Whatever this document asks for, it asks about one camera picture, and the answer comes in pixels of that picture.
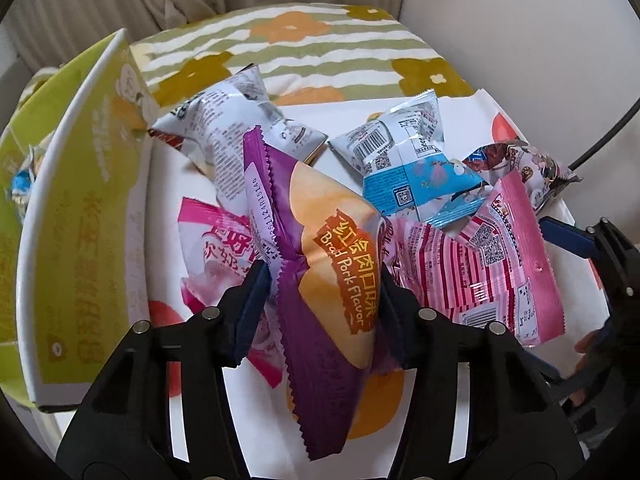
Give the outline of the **person right hand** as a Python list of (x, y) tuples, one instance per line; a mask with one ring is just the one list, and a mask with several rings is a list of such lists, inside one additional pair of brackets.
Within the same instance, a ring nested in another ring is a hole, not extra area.
[[(580, 360), (577, 362), (575, 366), (575, 373), (580, 372), (583, 368), (586, 367), (588, 363), (587, 351), (589, 350), (592, 342), (597, 338), (599, 332), (597, 330), (592, 330), (587, 335), (583, 336), (580, 341), (577, 341), (574, 347), (574, 350), (580, 354)], [(584, 389), (576, 390), (570, 395), (570, 400), (575, 406), (579, 406), (582, 402), (585, 401), (586, 393)]]

